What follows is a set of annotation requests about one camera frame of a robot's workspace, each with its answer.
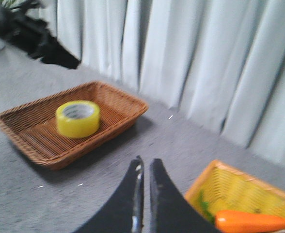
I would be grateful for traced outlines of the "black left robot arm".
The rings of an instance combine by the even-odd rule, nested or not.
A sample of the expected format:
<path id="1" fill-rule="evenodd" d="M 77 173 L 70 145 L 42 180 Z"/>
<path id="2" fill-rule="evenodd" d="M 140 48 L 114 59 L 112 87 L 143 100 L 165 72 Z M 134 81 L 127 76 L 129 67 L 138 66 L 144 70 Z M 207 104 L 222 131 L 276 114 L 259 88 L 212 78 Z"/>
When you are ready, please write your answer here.
<path id="1" fill-rule="evenodd" d="M 77 69 L 80 60 L 52 36 L 43 19 L 27 16 L 29 9 L 43 8 L 41 0 L 26 0 L 12 8 L 0 3 L 0 40 L 19 48 L 44 64 Z"/>

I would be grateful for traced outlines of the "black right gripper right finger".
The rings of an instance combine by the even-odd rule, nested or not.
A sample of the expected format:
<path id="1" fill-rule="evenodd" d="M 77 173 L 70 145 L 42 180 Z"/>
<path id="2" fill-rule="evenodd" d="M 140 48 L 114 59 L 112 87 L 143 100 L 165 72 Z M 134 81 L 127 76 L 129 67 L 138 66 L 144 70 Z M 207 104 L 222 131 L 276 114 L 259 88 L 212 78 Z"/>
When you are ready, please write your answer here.
<path id="1" fill-rule="evenodd" d="M 152 233 L 220 232 L 185 200 L 159 158 L 150 165 L 150 208 Z"/>

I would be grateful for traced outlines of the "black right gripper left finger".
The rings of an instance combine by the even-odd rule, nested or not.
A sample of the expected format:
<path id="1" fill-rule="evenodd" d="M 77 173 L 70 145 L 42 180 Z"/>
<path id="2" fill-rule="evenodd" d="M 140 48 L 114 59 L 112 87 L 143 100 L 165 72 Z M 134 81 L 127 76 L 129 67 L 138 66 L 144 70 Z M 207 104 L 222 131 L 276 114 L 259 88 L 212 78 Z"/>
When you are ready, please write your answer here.
<path id="1" fill-rule="evenodd" d="M 105 204 L 76 233 L 140 233 L 143 228 L 144 165 L 131 160 L 122 181 Z"/>

